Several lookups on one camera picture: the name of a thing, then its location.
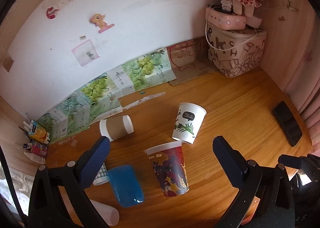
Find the white paper cup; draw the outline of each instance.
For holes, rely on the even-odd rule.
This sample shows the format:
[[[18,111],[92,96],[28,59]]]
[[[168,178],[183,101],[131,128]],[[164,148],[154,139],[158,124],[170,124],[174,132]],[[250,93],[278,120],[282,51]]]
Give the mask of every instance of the white paper cup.
[[[128,115],[102,120],[99,127],[101,135],[109,138],[110,142],[134,132],[132,121]]]
[[[115,226],[118,224],[120,216],[117,209],[113,208],[112,206],[107,206],[93,200],[90,201],[108,225]]]
[[[206,114],[206,110],[199,105],[181,103],[172,138],[193,144]]]

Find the wooden table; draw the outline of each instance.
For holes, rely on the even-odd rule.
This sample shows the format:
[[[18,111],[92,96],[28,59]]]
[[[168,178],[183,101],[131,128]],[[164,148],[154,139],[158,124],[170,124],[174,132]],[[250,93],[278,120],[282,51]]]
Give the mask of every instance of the wooden table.
[[[274,167],[281,154],[306,156],[310,152],[311,139],[297,110],[261,69],[234,79],[214,72],[175,87],[165,83],[145,90],[145,94],[138,92],[123,97],[121,104],[125,107],[145,96],[162,92],[166,93],[123,112],[132,118],[135,132],[112,142],[106,159],[108,169],[126,164],[134,167],[145,201],[134,207],[122,208],[109,183],[85,190],[90,199],[118,209],[119,228],[212,228],[238,191],[231,186],[212,152],[212,140],[218,135],[223,135],[246,159],[254,159],[261,166]],[[294,112],[303,131],[302,139],[294,148],[271,114],[282,100]],[[208,114],[195,143],[183,144],[190,191],[175,198],[166,198],[144,150],[172,141],[181,102],[199,104]],[[99,124],[94,124],[61,145],[51,145],[47,166],[60,167],[69,160],[77,160],[99,137]],[[77,141],[76,146],[71,145],[73,140]],[[293,175],[295,172],[289,169],[288,173]],[[66,205],[72,218],[79,222],[67,200]]]

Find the black phone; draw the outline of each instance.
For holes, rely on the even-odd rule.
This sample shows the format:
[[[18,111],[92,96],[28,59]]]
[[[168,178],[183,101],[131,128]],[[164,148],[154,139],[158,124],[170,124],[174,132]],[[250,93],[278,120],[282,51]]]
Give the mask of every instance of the black phone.
[[[302,131],[286,103],[284,101],[279,103],[279,105],[274,108],[273,113],[280,123],[289,144],[293,147],[297,145],[302,137]]]

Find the fabric storage box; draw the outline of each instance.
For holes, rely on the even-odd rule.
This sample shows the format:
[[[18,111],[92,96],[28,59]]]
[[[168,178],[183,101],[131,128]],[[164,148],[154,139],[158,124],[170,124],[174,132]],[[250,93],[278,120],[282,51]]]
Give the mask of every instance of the fabric storage box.
[[[226,77],[233,78],[248,72],[260,63],[267,39],[267,31],[248,26],[243,30],[225,31],[208,23],[208,57]]]

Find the small blue item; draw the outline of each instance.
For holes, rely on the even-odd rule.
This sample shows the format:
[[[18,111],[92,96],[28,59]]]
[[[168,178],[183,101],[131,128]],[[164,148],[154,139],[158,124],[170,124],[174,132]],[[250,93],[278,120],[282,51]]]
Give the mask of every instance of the small blue item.
[[[115,167],[108,171],[113,192],[122,207],[130,207],[144,201],[141,186],[131,165]]]

